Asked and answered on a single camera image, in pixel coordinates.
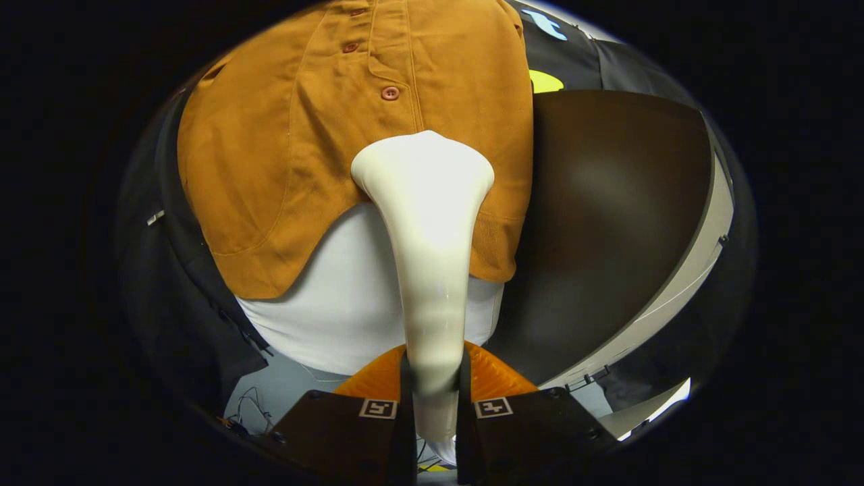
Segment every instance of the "orange bellows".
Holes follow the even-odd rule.
[[[485,349],[465,341],[471,356],[471,401],[536,392],[537,387]],[[399,363],[405,345],[367,364],[334,393],[376,400],[399,400]]]

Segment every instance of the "white curved plastic object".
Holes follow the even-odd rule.
[[[351,174],[381,211],[396,257],[417,433],[449,441],[456,432],[471,241],[494,181],[492,165],[465,144],[422,131],[366,146]]]

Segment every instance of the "dark brown curved panel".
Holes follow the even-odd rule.
[[[586,357],[664,286],[711,180],[700,113],[644,94],[534,96],[534,185],[517,270],[486,345],[539,384]]]

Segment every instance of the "white undershirt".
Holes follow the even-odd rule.
[[[503,293],[504,284],[469,277],[467,341],[489,339]],[[284,295],[237,301],[272,348],[310,368],[355,374],[405,344],[393,250],[371,203],[349,209],[330,227]]]

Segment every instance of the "wire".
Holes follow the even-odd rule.
[[[347,380],[347,378],[345,378],[344,380],[319,380],[319,379],[318,379],[314,374],[312,374],[311,371],[309,371],[309,368],[306,368],[306,366],[303,365],[303,363],[301,363],[301,362],[298,361],[297,364],[299,364],[300,366],[302,366],[303,369],[306,370],[306,373],[309,373],[309,376],[311,376],[315,381],[317,381],[317,382],[319,382],[319,383],[339,383],[340,381],[345,381],[345,380]]]
[[[441,462],[441,459],[438,459],[437,461],[433,462],[432,464],[426,466],[425,469],[420,469],[420,470],[417,472],[417,474],[420,474],[420,473],[422,473],[422,472],[426,472],[426,471],[432,469],[432,466],[434,466],[434,465],[436,465],[436,464],[438,464],[438,463],[440,463],[440,462]]]
[[[420,457],[423,456],[423,451],[426,451],[426,441],[425,440],[423,440],[423,448],[420,450],[420,453],[417,454],[417,460],[418,461],[420,460]]]
[[[249,396],[249,392],[251,392],[252,390],[255,390],[255,398],[254,399],[251,396]],[[240,396],[240,398],[237,400],[237,413],[235,413],[234,415],[229,417],[228,420],[230,420],[233,417],[237,417],[237,423],[241,424],[241,425],[243,424],[243,415],[240,412],[240,406],[243,405],[243,399],[247,399],[247,400],[251,401],[252,404],[255,405],[255,408],[257,408],[258,413],[260,413],[261,416],[264,417],[264,420],[267,421],[267,426],[265,426],[264,432],[260,433],[260,434],[256,434],[256,435],[258,435],[258,436],[264,435],[268,432],[269,428],[271,428],[271,427],[276,428],[276,426],[273,425],[273,421],[270,420],[272,418],[272,415],[270,415],[270,412],[265,412],[263,407],[261,407],[260,397],[258,396],[258,387],[251,387],[248,390],[246,390],[246,392],[243,393],[243,395]]]

